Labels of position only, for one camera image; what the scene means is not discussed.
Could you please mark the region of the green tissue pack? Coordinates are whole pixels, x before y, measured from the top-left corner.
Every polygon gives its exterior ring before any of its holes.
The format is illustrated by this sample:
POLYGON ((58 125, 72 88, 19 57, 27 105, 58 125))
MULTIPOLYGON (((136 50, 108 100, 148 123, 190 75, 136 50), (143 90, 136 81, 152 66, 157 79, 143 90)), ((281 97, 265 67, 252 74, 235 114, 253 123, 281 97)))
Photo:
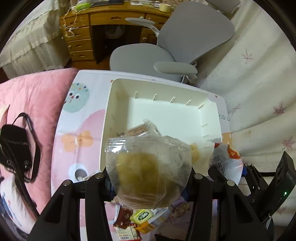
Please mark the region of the green tissue pack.
POLYGON ((80 12, 85 9, 89 9, 91 7, 91 4, 86 1, 79 1, 76 5, 71 6, 71 10, 75 12, 80 12))

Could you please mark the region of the white floral bedsheet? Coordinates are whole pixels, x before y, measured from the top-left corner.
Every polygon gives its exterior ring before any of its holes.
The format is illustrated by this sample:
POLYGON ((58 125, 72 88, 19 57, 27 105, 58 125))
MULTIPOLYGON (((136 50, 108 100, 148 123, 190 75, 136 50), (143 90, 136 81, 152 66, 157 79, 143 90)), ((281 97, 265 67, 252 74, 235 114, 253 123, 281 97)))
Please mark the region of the white floral bedsheet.
POLYGON ((234 36, 197 61, 197 87, 224 97, 243 162, 274 172, 283 152, 295 157, 295 50, 254 1, 230 19, 234 36))

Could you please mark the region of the green yellow snack packet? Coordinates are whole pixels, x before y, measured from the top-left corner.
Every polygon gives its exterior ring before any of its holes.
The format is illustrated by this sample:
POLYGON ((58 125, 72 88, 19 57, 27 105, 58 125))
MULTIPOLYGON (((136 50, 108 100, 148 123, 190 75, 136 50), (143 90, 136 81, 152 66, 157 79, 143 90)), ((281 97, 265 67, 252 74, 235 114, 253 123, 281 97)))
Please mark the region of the green yellow snack packet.
POLYGON ((150 209, 142 209, 134 212, 130 217, 130 220, 133 223, 140 225, 146 222, 147 220, 149 220, 153 216, 154 216, 154 213, 150 209))

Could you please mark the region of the pink blanket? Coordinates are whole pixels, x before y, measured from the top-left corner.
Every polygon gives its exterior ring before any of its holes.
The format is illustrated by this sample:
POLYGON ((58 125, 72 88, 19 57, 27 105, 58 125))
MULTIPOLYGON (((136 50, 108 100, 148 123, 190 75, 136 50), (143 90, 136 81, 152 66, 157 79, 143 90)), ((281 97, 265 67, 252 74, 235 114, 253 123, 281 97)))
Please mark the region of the pink blanket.
MULTIPOLYGON (((30 197, 42 212, 51 198, 51 162, 55 132, 75 68, 50 70, 15 77, 1 84, 1 125, 24 128, 31 154, 41 149, 39 170, 26 185, 30 197)), ((16 177, 1 166, 1 218, 17 240, 27 240, 36 218, 22 197, 16 177)))

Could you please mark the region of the wrapped bread in bin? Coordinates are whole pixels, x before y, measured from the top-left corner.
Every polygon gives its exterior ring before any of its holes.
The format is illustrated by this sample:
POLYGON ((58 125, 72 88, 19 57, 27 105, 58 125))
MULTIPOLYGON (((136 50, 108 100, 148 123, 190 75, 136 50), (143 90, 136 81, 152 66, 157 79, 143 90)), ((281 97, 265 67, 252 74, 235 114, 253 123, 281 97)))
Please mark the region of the wrapped bread in bin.
POLYGON ((118 137, 160 137, 161 133, 154 123, 150 120, 144 120, 142 124, 116 135, 118 137))

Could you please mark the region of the yellow cake in bin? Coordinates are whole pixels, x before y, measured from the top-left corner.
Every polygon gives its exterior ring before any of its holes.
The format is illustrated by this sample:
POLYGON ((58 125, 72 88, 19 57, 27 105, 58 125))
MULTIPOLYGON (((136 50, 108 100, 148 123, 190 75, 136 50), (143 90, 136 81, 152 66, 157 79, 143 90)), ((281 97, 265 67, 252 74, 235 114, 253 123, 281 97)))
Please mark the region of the yellow cake in bin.
POLYGON ((200 159, 200 152, 196 143, 192 143, 190 147, 191 147, 192 164, 195 164, 200 159))

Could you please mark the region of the white barcode snack packet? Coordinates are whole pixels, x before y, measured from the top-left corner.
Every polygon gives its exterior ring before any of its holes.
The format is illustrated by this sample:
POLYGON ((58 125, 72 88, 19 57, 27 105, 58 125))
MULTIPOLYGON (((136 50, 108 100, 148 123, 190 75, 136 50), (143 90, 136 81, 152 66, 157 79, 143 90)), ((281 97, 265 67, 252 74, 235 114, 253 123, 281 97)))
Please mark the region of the white barcode snack packet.
POLYGON ((139 231, 136 229, 137 224, 132 223, 127 228, 115 227, 118 239, 121 241, 142 240, 139 231))

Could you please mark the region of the white plastic storage bin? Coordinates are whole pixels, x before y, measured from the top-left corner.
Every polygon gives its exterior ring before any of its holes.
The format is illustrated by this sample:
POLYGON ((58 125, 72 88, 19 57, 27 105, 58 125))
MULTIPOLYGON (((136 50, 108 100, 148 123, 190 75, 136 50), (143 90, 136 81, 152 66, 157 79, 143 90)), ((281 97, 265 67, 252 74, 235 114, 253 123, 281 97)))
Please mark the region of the white plastic storage bin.
POLYGON ((222 138, 225 100, 218 95, 157 81, 116 79, 112 82, 105 112, 99 168, 105 168, 108 138, 151 121, 163 136, 196 144, 200 157, 193 169, 208 174, 213 139, 222 138))

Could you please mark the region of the white red chip packet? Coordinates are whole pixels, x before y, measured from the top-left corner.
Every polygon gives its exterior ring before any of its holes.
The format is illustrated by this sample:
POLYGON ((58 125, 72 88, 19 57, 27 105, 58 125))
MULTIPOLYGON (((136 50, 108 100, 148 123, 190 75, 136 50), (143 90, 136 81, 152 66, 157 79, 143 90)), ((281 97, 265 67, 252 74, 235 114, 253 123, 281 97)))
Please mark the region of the white red chip packet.
POLYGON ((226 179, 238 185, 242 176, 243 161, 239 153, 229 144, 215 143, 209 167, 217 168, 226 179))

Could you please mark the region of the clear bag yellow rice cake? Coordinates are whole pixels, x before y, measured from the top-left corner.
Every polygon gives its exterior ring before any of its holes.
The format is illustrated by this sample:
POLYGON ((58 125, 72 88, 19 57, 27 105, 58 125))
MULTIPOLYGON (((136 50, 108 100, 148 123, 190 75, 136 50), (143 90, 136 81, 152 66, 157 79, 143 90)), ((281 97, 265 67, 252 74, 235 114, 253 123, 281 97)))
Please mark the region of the clear bag yellow rice cake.
POLYGON ((109 138, 105 156, 119 203, 130 209, 170 206, 192 171, 191 147, 169 136, 109 138))

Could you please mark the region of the white yellow protein bar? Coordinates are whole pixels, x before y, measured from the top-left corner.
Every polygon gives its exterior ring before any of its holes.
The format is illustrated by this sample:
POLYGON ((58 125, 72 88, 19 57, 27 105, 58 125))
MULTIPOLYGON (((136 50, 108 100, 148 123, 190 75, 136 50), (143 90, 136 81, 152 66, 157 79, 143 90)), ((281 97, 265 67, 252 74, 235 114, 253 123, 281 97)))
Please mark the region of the white yellow protein bar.
POLYGON ((169 208, 161 208, 156 215, 137 226, 135 229, 141 233, 149 233, 154 230, 156 227, 162 225, 170 216, 169 208))

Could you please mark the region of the grey office chair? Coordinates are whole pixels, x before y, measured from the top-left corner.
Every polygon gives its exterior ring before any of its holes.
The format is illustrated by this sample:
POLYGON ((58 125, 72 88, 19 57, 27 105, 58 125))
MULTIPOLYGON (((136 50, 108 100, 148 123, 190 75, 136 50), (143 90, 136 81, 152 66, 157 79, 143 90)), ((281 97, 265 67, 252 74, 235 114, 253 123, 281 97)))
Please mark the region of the grey office chair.
POLYGON ((160 30, 151 20, 126 18, 126 21, 151 29, 157 44, 130 44, 116 48, 110 57, 112 71, 137 73, 181 82, 194 81, 193 66, 199 57, 229 41, 233 23, 212 7, 186 1, 179 4, 160 30))

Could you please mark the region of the brown flower snack packet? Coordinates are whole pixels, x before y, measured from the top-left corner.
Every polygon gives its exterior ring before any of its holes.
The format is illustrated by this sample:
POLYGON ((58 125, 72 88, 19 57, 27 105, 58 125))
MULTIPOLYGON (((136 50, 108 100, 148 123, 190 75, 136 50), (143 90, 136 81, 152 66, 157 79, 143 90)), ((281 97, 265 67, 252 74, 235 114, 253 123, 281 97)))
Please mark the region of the brown flower snack packet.
POLYGON ((115 213, 113 226, 126 229, 131 224, 130 217, 132 214, 133 210, 119 206, 115 213))

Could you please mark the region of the wooden desk with drawers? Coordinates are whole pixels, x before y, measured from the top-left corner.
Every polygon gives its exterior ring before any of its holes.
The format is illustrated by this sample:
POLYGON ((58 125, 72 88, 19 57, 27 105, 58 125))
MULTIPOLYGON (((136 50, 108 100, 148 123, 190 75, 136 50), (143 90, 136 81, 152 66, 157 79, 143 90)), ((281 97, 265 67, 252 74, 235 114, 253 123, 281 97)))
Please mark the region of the wooden desk with drawers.
POLYGON ((70 55, 66 67, 107 70, 110 55, 117 47, 157 42, 151 29, 132 24, 126 18, 151 20, 157 29, 161 29, 170 15, 170 12, 130 1, 95 6, 79 13, 71 11, 60 17, 60 27, 70 55))

